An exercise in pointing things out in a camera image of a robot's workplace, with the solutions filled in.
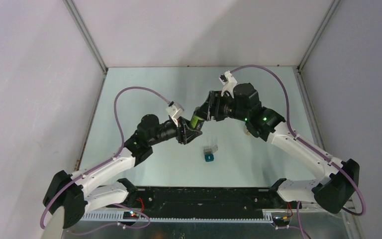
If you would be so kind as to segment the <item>clear pill bottle gold lid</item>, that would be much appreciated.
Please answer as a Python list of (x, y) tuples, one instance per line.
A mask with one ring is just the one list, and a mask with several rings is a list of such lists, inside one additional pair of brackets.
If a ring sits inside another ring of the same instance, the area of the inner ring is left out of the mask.
[(244, 133), (248, 136), (252, 136), (252, 133), (247, 128), (244, 128)]

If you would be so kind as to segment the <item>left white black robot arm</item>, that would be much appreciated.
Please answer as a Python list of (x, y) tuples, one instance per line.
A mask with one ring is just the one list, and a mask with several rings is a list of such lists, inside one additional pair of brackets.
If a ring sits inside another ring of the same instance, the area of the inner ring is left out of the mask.
[(144, 162), (153, 153), (153, 145), (170, 139), (176, 139), (182, 145), (190, 143), (202, 135), (204, 121), (194, 115), (191, 120), (179, 117), (160, 123), (156, 115), (143, 116), (134, 134), (121, 145), (115, 156), (90, 169), (57, 172), (43, 199), (43, 216), (64, 209), (62, 228), (68, 229), (95, 209), (120, 203), (128, 208), (134, 206), (137, 193), (129, 180), (121, 179), (107, 186), (103, 183)]

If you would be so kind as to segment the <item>green lidded black jar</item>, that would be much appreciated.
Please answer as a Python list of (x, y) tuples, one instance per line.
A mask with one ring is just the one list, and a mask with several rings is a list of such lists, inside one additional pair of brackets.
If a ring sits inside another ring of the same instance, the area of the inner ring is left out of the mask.
[(201, 130), (205, 122), (205, 120), (199, 116), (199, 108), (200, 107), (195, 108), (193, 115), (190, 119), (189, 127), (191, 129)]

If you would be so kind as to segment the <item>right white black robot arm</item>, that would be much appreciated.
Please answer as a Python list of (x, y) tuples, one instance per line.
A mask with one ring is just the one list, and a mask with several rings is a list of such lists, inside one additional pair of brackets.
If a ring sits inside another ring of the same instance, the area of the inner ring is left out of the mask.
[(342, 161), (315, 144), (306, 141), (291, 129), (288, 121), (272, 109), (262, 106), (259, 94), (250, 83), (239, 84), (233, 93), (210, 91), (205, 102), (197, 107), (190, 127), (201, 130), (206, 121), (226, 118), (245, 123), (255, 138), (280, 148), (304, 164), (315, 177), (313, 180), (292, 181), (281, 178), (271, 188), (269, 200), (275, 208), (288, 202), (311, 202), (336, 214), (355, 193), (359, 181), (359, 164), (349, 159)]

